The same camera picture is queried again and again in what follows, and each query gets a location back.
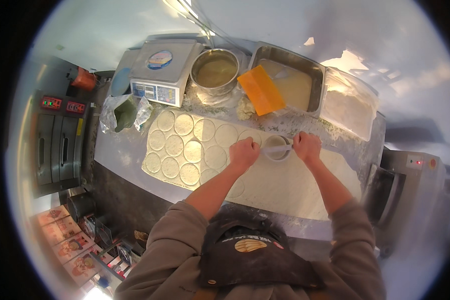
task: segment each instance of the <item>plastic bag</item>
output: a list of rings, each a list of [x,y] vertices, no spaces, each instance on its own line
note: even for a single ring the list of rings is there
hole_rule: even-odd
[[[145,98],[145,96],[142,96],[137,105],[137,117],[135,118],[135,122],[133,122],[133,125],[135,125],[137,131],[140,131],[142,124],[147,122],[153,110],[154,108],[150,102],[148,102],[148,99]]]
[[[108,96],[100,113],[100,127],[103,133],[120,132],[132,127],[137,116],[137,105],[132,94],[118,97]]]
[[[326,69],[325,85],[320,118],[370,141],[380,103],[377,95],[360,79],[335,68]]]

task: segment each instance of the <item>control panel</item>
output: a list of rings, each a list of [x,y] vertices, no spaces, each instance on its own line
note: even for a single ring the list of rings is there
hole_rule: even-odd
[[[171,106],[180,107],[180,89],[178,87],[165,86],[132,79],[130,81],[133,96],[142,98],[145,96],[149,101],[160,102]]]
[[[41,107],[45,109],[59,110],[62,100],[54,97],[44,96],[42,98]]]
[[[69,101],[66,104],[66,111],[83,114],[85,111],[85,104]]]

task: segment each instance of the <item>round dough disc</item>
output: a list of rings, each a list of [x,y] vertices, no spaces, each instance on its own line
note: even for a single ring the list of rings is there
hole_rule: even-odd
[[[215,171],[214,169],[206,169],[200,175],[200,184],[206,183],[207,181],[209,181],[210,179],[212,179],[216,175],[218,175],[218,172]]]
[[[188,135],[193,129],[193,119],[190,115],[182,114],[176,117],[175,131],[179,135]]]
[[[148,171],[156,173],[160,170],[162,162],[160,161],[160,157],[158,156],[157,153],[151,152],[148,153],[148,155],[143,160],[142,168],[144,167],[144,165]]]
[[[219,169],[227,162],[227,153],[222,147],[212,146],[205,151],[205,163],[212,169]]]
[[[243,185],[243,181],[239,178],[232,185],[232,188],[228,191],[228,194],[226,196],[230,198],[237,198],[243,194],[244,190],[245,186]]]
[[[215,133],[215,141],[223,148],[232,146],[237,142],[238,138],[239,133],[237,132],[237,129],[228,124],[223,124],[218,127],[217,132]]]
[[[171,111],[163,111],[157,118],[157,126],[161,131],[169,131],[175,123],[175,115]]]
[[[193,134],[201,142],[210,141],[215,135],[215,124],[203,118],[193,127]]]
[[[164,133],[160,130],[155,130],[150,133],[150,136],[148,137],[148,144],[150,144],[150,147],[155,151],[162,149],[165,145]]]
[[[198,163],[204,155],[204,148],[199,141],[189,141],[183,148],[185,159],[191,163]]]
[[[259,133],[255,130],[245,130],[244,132],[242,132],[240,134],[240,136],[238,137],[238,140],[239,141],[245,140],[249,136],[251,136],[253,138],[253,141],[256,142],[258,144],[258,146],[262,146],[262,138],[260,137]]]
[[[179,171],[179,163],[173,157],[167,157],[162,161],[162,172],[166,177],[175,178]]]
[[[185,164],[180,169],[180,178],[185,184],[194,185],[200,179],[200,171],[194,164]]]
[[[182,138],[176,134],[170,135],[165,141],[165,150],[173,157],[179,156],[183,151]]]

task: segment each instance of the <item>work table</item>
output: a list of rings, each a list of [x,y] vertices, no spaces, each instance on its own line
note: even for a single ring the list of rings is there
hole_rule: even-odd
[[[126,54],[120,61],[125,67]],[[197,96],[198,87],[189,82],[186,87],[185,97],[179,111],[194,113],[203,117],[210,117],[222,121],[236,123],[249,128],[262,130],[286,138],[305,131],[317,135],[322,140],[324,149],[340,153],[348,165],[357,172],[358,179],[364,191],[372,164],[380,164],[385,139],[385,118],[380,113],[373,121],[370,141],[362,141],[334,125],[312,117],[301,116],[289,112],[282,116],[270,113],[264,116],[256,114],[248,120],[241,121],[237,117],[235,105],[238,99],[222,103],[222,105],[204,105]],[[123,129],[119,133],[103,133],[97,130],[94,159],[120,177],[137,185],[138,187],[154,194],[166,201],[176,203],[185,199],[192,191],[163,181],[160,181],[142,170],[142,162],[146,155],[148,129],[152,121],[164,109],[170,109],[168,105],[151,102],[153,112],[150,119],[144,123],[140,132],[135,127]],[[292,217],[280,213],[268,212],[241,204],[232,203],[236,209],[247,210],[269,218],[275,224],[282,226],[290,237],[329,241],[332,237],[330,221],[320,221]]]

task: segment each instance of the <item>stainless steel bowl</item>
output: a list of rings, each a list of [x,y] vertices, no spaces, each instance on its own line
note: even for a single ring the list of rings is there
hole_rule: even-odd
[[[226,60],[233,63],[236,66],[235,75],[227,83],[222,84],[221,86],[215,87],[202,86],[200,82],[197,80],[197,76],[200,69],[202,69],[205,64],[216,62],[218,60]],[[240,69],[239,60],[235,56],[235,54],[233,54],[231,51],[221,48],[210,49],[201,53],[200,55],[197,56],[197,58],[195,58],[192,64],[192,69],[190,71],[190,77],[192,78],[193,83],[196,84],[201,89],[203,89],[206,93],[212,96],[222,96],[232,91],[233,88],[237,85],[237,77],[239,75],[239,69]]]

